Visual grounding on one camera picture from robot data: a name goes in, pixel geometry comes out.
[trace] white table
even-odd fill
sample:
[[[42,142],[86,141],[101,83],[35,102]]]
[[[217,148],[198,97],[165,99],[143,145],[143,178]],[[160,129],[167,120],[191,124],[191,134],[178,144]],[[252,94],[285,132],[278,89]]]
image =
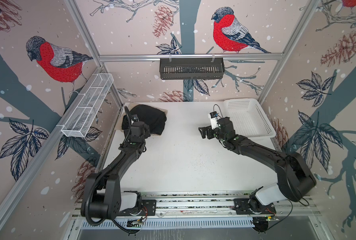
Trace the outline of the white table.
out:
[[[269,167],[226,150],[215,138],[202,139],[198,127],[210,125],[207,114],[214,104],[225,115],[223,102],[141,104],[168,110],[166,126],[161,136],[146,139],[147,151],[123,176],[121,191],[222,193],[255,190],[277,181]],[[123,132],[115,132],[104,167],[118,156],[124,138]],[[269,138],[256,142],[274,149]]]

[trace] folded black garment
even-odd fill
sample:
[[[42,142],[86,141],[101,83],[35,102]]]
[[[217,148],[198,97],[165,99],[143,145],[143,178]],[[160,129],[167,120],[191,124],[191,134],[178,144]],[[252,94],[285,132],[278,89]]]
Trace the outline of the folded black garment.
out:
[[[166,114],[156,108],[147,105],[137,105],[130,110],[132,115],[137,115],[139,121],[146,123],[150,127],[150,133],[161,135],[165,129]],[[127,116],[123,116],[122,129],[128,129],[129,123]]]

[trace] white plastic basket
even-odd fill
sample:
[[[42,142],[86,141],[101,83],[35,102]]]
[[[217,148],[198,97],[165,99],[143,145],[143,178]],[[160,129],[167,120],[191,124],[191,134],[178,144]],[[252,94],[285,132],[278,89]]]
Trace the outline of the white plastic basket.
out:
[[[236,134],[251,140],[275,137],[276,132],[256,99],[240,98],[223,102]]]
[[[61,130],[66,137],[86,137],[113,81],[111,74],[97,74]]]

